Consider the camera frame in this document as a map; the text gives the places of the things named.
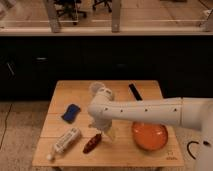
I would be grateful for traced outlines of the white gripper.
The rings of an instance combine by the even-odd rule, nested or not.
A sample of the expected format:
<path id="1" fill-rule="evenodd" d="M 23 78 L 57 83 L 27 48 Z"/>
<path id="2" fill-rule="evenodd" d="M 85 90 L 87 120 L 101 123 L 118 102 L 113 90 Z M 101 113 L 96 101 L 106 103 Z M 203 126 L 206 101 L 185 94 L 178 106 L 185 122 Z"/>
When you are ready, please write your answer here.
<path id="1" fill-rule="evenodd" d="M 89 124 L 90 128 L 96 128 L 105 132 L 105 135 L 112 141 L 115 140 L 115 131 L 112 127 L 112 121 L 109 119 L 94 118 Z"/>

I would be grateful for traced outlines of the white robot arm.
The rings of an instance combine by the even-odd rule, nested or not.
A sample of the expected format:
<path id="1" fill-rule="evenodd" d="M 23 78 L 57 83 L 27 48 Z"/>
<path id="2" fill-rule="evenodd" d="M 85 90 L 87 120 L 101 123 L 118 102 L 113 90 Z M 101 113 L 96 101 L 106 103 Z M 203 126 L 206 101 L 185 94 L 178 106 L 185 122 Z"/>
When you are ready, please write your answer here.
<path id="1" fill-rule="evenodd" d="M 201 145 L 194 171 L 213 171 L 213 98 L 167 98 L 114 101 L 113 93 L 99 88 L 88 106 L 93 126 L 108 131 L 113 119 L 142 121 L 199 130 Z"/>

